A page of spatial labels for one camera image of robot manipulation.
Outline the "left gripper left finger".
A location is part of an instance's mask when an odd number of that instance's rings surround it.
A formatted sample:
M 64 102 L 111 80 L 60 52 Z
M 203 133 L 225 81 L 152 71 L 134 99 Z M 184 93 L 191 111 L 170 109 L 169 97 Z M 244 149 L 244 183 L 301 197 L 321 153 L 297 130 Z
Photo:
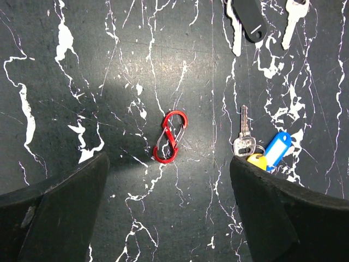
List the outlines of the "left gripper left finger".
M 1 195 L 1 261 L 85 261 L 109 172 L 105 152 Z

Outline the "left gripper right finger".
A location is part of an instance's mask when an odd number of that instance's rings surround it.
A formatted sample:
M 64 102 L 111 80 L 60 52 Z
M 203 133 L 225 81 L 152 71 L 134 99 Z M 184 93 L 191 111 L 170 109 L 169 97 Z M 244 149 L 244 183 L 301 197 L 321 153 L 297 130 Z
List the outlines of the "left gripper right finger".
M 253 261 L 348 261 L 348 200 L 233 157 L 230 177 Z

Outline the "key with red tag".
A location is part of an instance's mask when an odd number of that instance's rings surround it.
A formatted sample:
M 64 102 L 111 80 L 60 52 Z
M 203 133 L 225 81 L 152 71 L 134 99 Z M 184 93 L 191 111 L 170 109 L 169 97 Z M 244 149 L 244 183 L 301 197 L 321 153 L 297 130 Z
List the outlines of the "key with red tag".
M 284 50 L 289 49 L 296 24 L 301 18 L 304 18 L 307 15 L 309 5 L 309 0 L 300 1 L 299 3 L 294 0 L 286 1 L 285 7 L 288 12 L 287 26 L 281 42 L 281 46 Z

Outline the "red S carabiner keyring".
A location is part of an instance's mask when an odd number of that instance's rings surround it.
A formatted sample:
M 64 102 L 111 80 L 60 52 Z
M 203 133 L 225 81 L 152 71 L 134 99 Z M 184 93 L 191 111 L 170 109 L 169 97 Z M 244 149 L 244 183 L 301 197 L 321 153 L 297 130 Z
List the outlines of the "red S carabiner keyring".
M 170 130 L 170 126 L 169 126 L 169 120 L 174 115 L 178 115 L 182 118 L 182 124 L 181 124 L 180 131 L 179 131 L 177 136 L 174 136 L 172 134 L 172 132 Z M 182 138 L 182 136 L 184 134 L 184 130 L 188 126 L 188 118 L 187 118 L 186 114 L 182 111 L 179 111 L 179 110 L 169 111 L 166 114 L 166 116 L 164 117 L 164 120 L 163 120 L 161 126 L 162 126 L 163 131 L 162 131 L 160 137 L 158 138 L 156 145 L 153 148 L 153 157 L 156 161 L 158 161 L 161 164 L 168 164 L 168 163 L 174 161 L 177 154 L 178 154 L 179 149 L 178 149 L 177 144 L 178 144 L 178 141 Z M 161 139 L 164 135 L 166 135 L 167 140 L 169 141 L 170 146 L 172 148 L 172 156 L 170 158 L 160 158 L 158 156 L 160 142 L 161 142 Z

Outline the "key with yellow tag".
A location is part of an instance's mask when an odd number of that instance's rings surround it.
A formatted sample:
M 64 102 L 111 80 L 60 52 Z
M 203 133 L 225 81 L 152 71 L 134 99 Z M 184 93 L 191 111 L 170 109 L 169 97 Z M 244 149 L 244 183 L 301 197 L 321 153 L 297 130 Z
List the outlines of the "key with yellow tag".
M 267 170 L 266 150 L 256 143 L 256 139 L 251 136 L 248 125 L 248 107 L 242 105 L 240 108 L 240 132 L 238 138 L 233 142 L 233 153 L 235 156 L 246 158 L 246 160 Z

